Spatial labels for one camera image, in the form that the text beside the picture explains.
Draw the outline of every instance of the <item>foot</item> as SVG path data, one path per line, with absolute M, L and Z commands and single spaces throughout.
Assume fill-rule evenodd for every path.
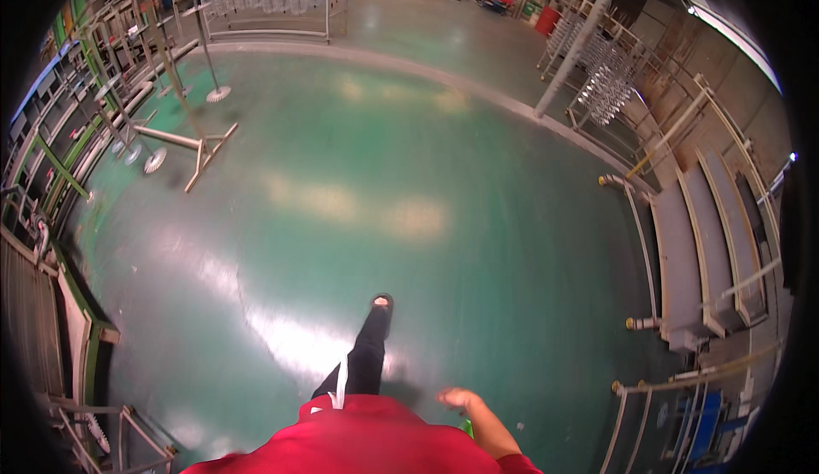
M 378 295 L 375 295 L 373 297 L 373 299 L 369 302 L 369 306 L 370 306 L 371 309 L 372 308 L 383 308 L 384 311 L 389 315 L 390 322 L 392 321 L 392 307 L 393 307 L 393 305 L 394 304 L 392 302 L 392 296 L 390 296 L 390 295 L 388 295 L 386 293 L 380 293 Z M 389 333 L 390 333 L 389 330 L 390 330 L 389 325 L 387 325 L 385 337 L 389 335 Z

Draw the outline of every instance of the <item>red shirt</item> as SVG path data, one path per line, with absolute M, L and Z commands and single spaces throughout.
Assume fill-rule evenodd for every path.
M 426 424 L 393 398 L 348 395 L 344 409 L 335 410 L 330 397 L 323 395 L 302 405 L 297 424 L 252 453 L 196 463 L 183 474 L 232 472 L 540 471 L 522 454 L 493 460 L 462 430 Z

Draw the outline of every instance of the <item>red container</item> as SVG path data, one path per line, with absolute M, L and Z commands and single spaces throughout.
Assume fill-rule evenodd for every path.
M 540 18 L 535 24 L 535 29 L 544 35 L 549 35 L 555 29 L 559 18 L 560 13 L 557 10 L 544 6 L 543 11 L 540 12 Z

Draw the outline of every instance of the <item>epoxy floor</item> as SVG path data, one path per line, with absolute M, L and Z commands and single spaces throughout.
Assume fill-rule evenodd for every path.
M 479 7 L 475 0 L 348 0 L 344 14 L 345 29 L 343 15 L 331 19 L 333 46 L 383 53 L 444 70 L 500 90 L 529 106 L 535 106 L 546 91 L 549 79 L 541 81 L 536 69 L 546 49 L 546 37 L 524 21 Z M 220 27 L 219 22 L 213 24 L 215 29 Z M 168 28 L 173 35 L 174 21 Z M 183 18 L 183 28 L 188 40 L 197 38 L 192 16 Z M 319 11 L 302 18 L 282 15 L 248 28 L 322 30 L 323 17 Z M 311 41 L 299 37 L 277 40 Z M 585 73 L 575 70 L 570 83 L 578 87 L 585 77 Z M 570 125 L 565 110 L 574 95 L 575 90 L 569 87 L 560 89 L 546 113 Z M 640 143 L 636 134 L 618 120 L 606 128 L 587 121 L 582 129 L 626 160 L 631 160 Z
M 545 471 L 599 468 L 620 379 L 679 360 L 624 319 L 648 309 L 628 203 L 607 166 L 455 89 L 356 64 L 220 53 L 181 63 L 206 134 L 239 128 L 189 194 L 195 153 L 150 176 L 106 152 L 63 241 L 122 333 L 110 403 L 165 430 L 175 466 L 251 450 L 396 302 L 383 392 L 428 422 L 476 390 Z M 151 127 L 192 136 L 174 97 Z M 148 140 L 159 146 L 159 141 Z

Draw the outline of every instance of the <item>black pants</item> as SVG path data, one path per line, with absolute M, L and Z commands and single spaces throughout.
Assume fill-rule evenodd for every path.
M 384 367 L 384 339 L 389 324 L 389 310 L 379 306 L 370 309 L 361 332 L 355 338 L 355 346 L 347 355 L 346 394 L 378 395 L 381 390 L 381 369 Z M 340 365 L 321 382 L 313 398 L 336 391 Z

